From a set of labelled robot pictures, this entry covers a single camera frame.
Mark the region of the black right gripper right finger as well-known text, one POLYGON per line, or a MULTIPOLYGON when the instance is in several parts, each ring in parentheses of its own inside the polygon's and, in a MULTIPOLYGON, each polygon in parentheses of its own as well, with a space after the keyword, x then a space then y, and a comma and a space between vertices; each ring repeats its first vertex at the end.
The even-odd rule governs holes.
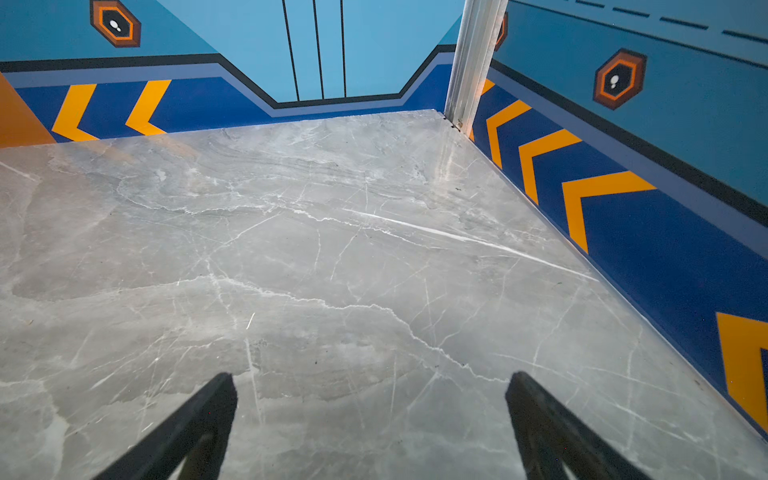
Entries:
POLYGON ((512 375, 505 400, 527 478, 648 477, 526 372, 512 375))

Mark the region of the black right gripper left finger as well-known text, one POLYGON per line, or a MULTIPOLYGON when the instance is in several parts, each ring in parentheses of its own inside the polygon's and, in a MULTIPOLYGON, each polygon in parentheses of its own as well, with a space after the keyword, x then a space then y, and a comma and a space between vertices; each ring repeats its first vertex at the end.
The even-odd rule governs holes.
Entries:
POLYGON ((238 395, 219 373, 134 445, 98 479, 217 479, 228 447, 238 395))

